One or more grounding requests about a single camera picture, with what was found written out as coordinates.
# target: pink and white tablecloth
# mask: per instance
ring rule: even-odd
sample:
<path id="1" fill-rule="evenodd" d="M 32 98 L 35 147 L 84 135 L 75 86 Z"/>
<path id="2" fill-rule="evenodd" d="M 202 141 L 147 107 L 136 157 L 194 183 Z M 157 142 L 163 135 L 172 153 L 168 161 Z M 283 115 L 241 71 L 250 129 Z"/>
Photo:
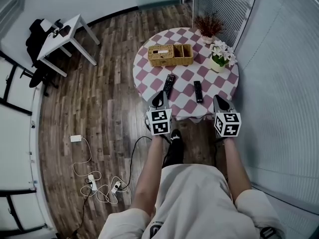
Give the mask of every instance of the pink and white tablecloth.
<path id="1" fill-rule="evenodd" d="M 148 60 L 148 47 L 160 44 L 191 44 L 194 63 L 186 66 L 153 67 Z M 151 37 L 138 51 L 133 67 L 136 88 L 144 100 L 163 89 L 168 74 L 176 75 L 169 98 L 176 120 L 190 118 L 199 122 L 211 119 L 214 113 L 213 97 L 231 99 L 238 85 L 238 66 L 225 68 L 222 73 L 210 69 L 211 51 L 204 44 L 195 28 L 179 27 L 165 30 Z M 204 102 L 196 103 L 194 81 L 200 81 Z"/>

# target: flower pot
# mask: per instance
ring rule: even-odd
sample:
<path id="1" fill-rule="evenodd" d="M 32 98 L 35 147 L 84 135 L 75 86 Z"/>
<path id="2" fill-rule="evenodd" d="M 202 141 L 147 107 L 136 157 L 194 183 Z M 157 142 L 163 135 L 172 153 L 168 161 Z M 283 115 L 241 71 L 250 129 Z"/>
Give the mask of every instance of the flower pot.
<path id="1" fill-rule="evenodd" d="M 218 65 L 214 60 L 213 57 L 210 57 L 210 68 L 215 71 L 216 73 L 222 73 L 225 69 L 225 65 L 224 66 L 220 66 Z"/>
<path id="2" fill-rule="evenodd" d="M 202 36 L 201 39 L 202 39 L 203 43 L 211 44 L 214 40 L 214 36 L 212 36 L 212 37 Z"/>

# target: white cable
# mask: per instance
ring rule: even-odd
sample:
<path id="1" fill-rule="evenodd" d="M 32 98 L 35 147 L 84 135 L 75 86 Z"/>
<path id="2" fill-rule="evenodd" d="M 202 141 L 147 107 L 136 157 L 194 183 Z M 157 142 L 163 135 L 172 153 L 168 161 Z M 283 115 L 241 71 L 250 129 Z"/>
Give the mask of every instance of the white cable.
<path id="1" fill-rule="evenodd" d="M 92 171 L 92 172 L 90 172 L 90 173 L 88 173 L 88 174 L 80 175 L 80 174 L 78 174 L 78 173 L 75 171 L 75 169 L 74 169 L 74 165 L 75 165 L 75 164 L 85 164 L 85 163 L 91 161 L 91 159 L 92 159 L 92 151 L 91 151 L 89 142 L 88 142 L 87 139 L 85 139 L 84 137 L 81 137 L 81 139 L 84 139 L 84 140 L 86 141 L 88 147 L 89 147 L 89 150 L 90 150 L 90 158 L 89 158 L 88 161 L 85 161 L 85 162 L 76 162 L 76 163 L 73 163 L 73 164 L 72 164 L 73 171 L 74 171 L 74 173 L 75 173 L 77 176 L 80 176 L 80 177 L 88 176 L 88 175 L 90 175 L 90 174 L 92 174 L 92 173 L 99 173 L 99 174 L 100 174 L 100 178 L 94 180 L 94 181 L 98 181 L 98 180 L 100 180 L 100 179 L 102 178 L 102 173 L 101 173 L 100 171 Z M 123 181 L 120 177 L 114 176 L 114 177 L 112 178 L 112 181 L 111 181 L 111 184 L 110 184 L 111 186 L 112 186 L 112 184 L 113 184 L 114 178 L 119 179 L 119 181 L 121 181 L 121 183 L 123 183 L 125 186 L 128 185 L 128 184 L 127 184 L 125 181 Z M 103 188 L 104 186 L 107 186 L 107 187 L 108 187 L 108 192 L 106 193 L 106 195 L 105 195 L 102 191 L 100 191 L 100 189 Z M 80 192 L 81 192 L 81 194 L 82 194 L 83 196 L 93 197 L 94 195 L 96 195 L 97 200 L 98 200 L 99 202 L 101 202 L 101 203 L 117 204 L 117 203 L 119 202 L 118 199 L 117 199 L 117 197 L 116 197 L 116 195 L 115 195 L 112 191 L 111 191 L 111 192 L 112 192 L 113 196 L 114 196 L 115 199 L 116 199 L 116 203 L 112 203 L 112 202 L 110 201 L 110 199 L 108 198 L 108 194 L 110 193 L 111 187 L 110 187 L 109 185 L 107 185 L 107 184 L 104 184 L 104 185 L 102 185 L 101 187 L 99 187 L 99 188 L 96 190 L 96 192 L 95 192 L 94 194 L 92 194 L 92 195 L 85 195 L 85 194 L 82 192 L 82 189 L 85 188 L 85 187 L 88 187 L 89 189 L 91 189 L 91 187 L 89 187 L 89 186 L 87 186 L 87 185 L 83 186 L 83 187 L 80 189 Z M 130 204 L 132 204 L 132 192 L 131 192 L 131 189 L 130 189 L 129 186 L 128 186 L 127 189 L 124 190 L 124 191 L 117 190 L 117 192 L 127 192 L 127 191 L 129 191 Z M 100 192 L 100 193 L 105 197 L 105 200 L 106 200 L 106 201 L 101 201 L 101 200 L 99 199 L 99 197 L 98 197 L 98 195 L 97 195 L 98 192 Z"/>

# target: white desk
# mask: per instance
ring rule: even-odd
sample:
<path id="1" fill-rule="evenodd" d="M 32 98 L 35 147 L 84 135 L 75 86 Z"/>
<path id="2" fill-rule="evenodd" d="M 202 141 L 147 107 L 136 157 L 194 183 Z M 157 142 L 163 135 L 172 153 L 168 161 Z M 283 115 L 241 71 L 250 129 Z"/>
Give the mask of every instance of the white desk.
<path id="1" fill-rule="evenodd" d="M 52 63 L 47 61 L 45 59 L 45 56 L 49 55 L 52 51 L 60 48 L 66 55 L 71 57 L 72 56 L 71 53 L 68 52 L 63 47 L 63 45 L 68 43 L 68 42 L 71 42 L 93 65 L 96 66 L 96 61 L 94 60 L 94 58 L 91 57 L 91 55 L 78 43 L 78 41 L 74 39 L 74 34 L 75 34 L 75 31 L 78 28 L 79 24 L 82 24 L 82 26 L 89 33 L 89 35 L 92 37 L 94 42 L 97 45 L 99 45 L 100 41 L 98 40 L 98 38 L 96 38 L 96 36 L 92 32 L 92 30 L 88 27 L 88 25 L 85 23 L 85 21 L 83 20 L 83 18 L 79 14 L 63 24 L 64 26 L 69 25 L 71 27 L 68 35 L 63 37 L 62 35 L 58 34 L 55 38 L 53 38 L 53 33 L 50 33 L 48 35 L 48 37 L 46 38 L 46 40 L 43 44 L 43 47 L 40 50 L 38 58 L 37 58 L 38 60 L 42 61 L 44 64 L 51 67 L 53 70 L 55 70 L 56 72 L 58 72 L 59 74 L 61 74 L 64 77 L 66 77 L 67 74 L 65 72 L 63 72 L 60 68 L 56 67 L 55 65 L 53 65 Z"/>

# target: black remote control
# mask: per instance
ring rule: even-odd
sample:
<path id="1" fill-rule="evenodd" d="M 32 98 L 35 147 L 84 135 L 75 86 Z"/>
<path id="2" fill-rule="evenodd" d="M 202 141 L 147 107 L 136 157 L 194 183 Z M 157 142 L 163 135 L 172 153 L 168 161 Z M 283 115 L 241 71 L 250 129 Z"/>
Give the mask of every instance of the black remote control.
<path id="1" fill-rule="evenodd" d="M 201 92 L 200 81 L 194 81 L 194 87 L 195 87 L 196 102 L 202 103 L 203 102 L 203 94 Z"/>
<path id="2" fill-rule="evenodd" d="M 174 81 L 175 81 L 175 75 L 174 74 L 169 74 L 167 76 L 167 78 L 166 78 L 165 85 L 164 85 L 164 88 L 163 88 L 163 90 L 165 91 L 165 93 L 167 95 L 167 99 L 169 99 L 171 90 L 172 90 L 173 85 L 174 85 Z"/>

